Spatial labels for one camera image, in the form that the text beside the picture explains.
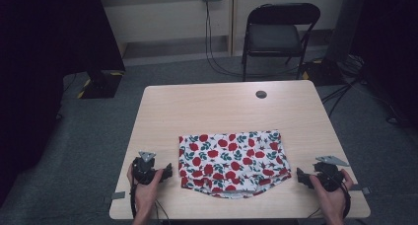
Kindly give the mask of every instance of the chair backrest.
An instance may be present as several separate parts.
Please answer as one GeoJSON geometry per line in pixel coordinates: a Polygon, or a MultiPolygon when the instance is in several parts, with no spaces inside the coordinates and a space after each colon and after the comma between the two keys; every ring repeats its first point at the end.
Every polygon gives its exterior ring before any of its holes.
{"type": "Polygon", "coordinates": [[[248,15],[247,24],[259,25],[313,25],[320,10],[310,3],[266,4],[248,15]]]}

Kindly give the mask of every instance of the table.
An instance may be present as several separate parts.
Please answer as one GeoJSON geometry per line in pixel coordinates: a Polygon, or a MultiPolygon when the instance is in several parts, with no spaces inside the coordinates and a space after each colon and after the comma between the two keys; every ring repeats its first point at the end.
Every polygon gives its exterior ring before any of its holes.
{"type": "MultiPolygon", "coordinates": [[[[139,150],[157,153],[156,169],[174,165],[173,177],[159,185],[158,194],[170,219],[306,218],[318,203],[314,191],[298,183],[296,168],[312,173],[315,157],[324,155],[348,162],[314,84],[305,80],[147,87],[115,190],[126,191],[126,197],[112,202],[113,219],[132,218],[126,172],[139,150]],[[258,98],[257,91],[267,97],[258,98]],[[281,132],[292,179],[247,199],[216,198],[180,187],[179,136],[268,129],[281,132]]],[[[356,183],[351,168],[346,170],[356,183]]],[[[350,194],[348,217],[369,216],[363,194],[350,194]]]]}

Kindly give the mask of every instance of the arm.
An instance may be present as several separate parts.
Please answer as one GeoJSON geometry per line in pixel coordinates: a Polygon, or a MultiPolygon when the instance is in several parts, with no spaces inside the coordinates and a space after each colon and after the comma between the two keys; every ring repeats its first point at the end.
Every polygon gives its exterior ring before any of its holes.
{"type": "MultiPolygon", "coordinates": [[[[348,175],[348,173],[344,169],[341,170],[341,173],[344,175],[344,184],[349,190],[353,185],[353,180],[350,178],[350,175],[348,175]]],[[[322,184],[316,176],[310,176],[310,179],[313,183],[317,198],[319,199],[320,210],[323,213],[326,224],[344,224],[343,212],[345,208],[345,197],[342,189],[339,188],[336,191],[328,192],[322,187],[322,184]]]]}
{"type": "MultiPolygon", "coordinates": [[[[132,225],[145,225],[150,218],[151,211],[153,210],[154,202],[157,197],[157,185],[160,182],[163,170],[157,171],[153,180],[148,185],[138,184],[135,190],[135,205],[136,205],[136,216],[132,222],[132,225]]],[[[129,182],[132,180],[132,165],[129,167],[128,173],[126,174],[129,182]]]]}

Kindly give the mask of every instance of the gray carpet floor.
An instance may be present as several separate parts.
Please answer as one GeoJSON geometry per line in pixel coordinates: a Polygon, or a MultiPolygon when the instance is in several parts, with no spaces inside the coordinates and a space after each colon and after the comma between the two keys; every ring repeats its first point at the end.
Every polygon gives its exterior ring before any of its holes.
{"type": "MultiPolygon", "coordinates": [[[[312,52],[307,59],[320,55],[312,52]]],[[[238,57],[217,59],[219,65],[237,73],[241,71],[240,62],[238,57]]],[[[283,63],[281,59],[251,59],[248,72],[281,73],[287,69],[283,63]]],[[[282,73],[249,81],[293,78],[294,74],[282,73]]],[[[116,187],[144,89],[150,85],[241,81],[241,77],[215,72],[205,59],[128,66],[113,99],[79,100],[77,95],[87,79],[85,73],[64,79],[69,88],[62,99],[63,117],[40,162],[18,176],[0,209],[0,224],[130,224],[108,216],[109,198],[116,187]]],[[[339,87],[317,87],[317,91],[324,97],[339,87]]],[[[325,104],[328,111],[334,101],[325,104]]],[[[366,195],[372,215],[362,221],[418,224],[417,131],[387,123],[389,115],[387,105],[373,89],[356,84],[330,119],[361,187],[372,191],[366,195]]],[[[300,222],[323,223],[321,219],[300,222]]],[[[361,224],[356,220],[346,222],[361,224]]],[[[240,224],[281,223],[270,220],[240,224]]]]}

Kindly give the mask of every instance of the white cloth with red cherry print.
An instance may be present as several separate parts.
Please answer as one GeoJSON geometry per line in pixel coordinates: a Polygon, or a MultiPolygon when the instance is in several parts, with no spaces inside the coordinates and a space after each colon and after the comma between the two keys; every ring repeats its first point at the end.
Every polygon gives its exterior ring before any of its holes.
{"type": "Polygon", "coordinates": [[[252,197],[288,178],[278,130],[179,138],[181,187],[225,198],[252,197]]]}

